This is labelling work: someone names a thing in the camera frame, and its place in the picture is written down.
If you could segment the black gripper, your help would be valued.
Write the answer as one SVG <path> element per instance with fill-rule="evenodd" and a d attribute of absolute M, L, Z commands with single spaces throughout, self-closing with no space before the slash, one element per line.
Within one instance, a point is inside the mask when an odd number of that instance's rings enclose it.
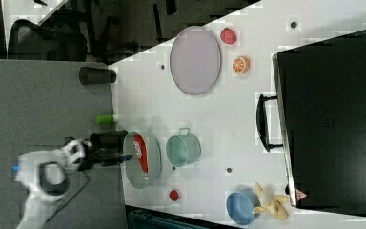
<path fill-rule="evenodd" d="M 132 159 L 132 155 L 115 154 L 107 156 L 104 148 L 88 147 L 85 157 L 81 159 L 80 170 L 85 171 L 91 169 L 95 164 L 102 163 L 104 167 L 121 164 Z"/>

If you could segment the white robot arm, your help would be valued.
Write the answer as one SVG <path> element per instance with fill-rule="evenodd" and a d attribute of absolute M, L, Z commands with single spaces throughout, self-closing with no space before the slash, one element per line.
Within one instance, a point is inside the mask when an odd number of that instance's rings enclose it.
<path fill-rule="evenodd" d="M 66 203 L 71 174 L 85 172 L 95 163 L 110 165 L 131 160 L 132 154 L 99 148 L 90 140 L 71 138 L 59 149 L 34 151 L 20 155 L 13 167 L 15 180 L 28 191 L 22 218 L 16 229 L 42 229 Z"/>

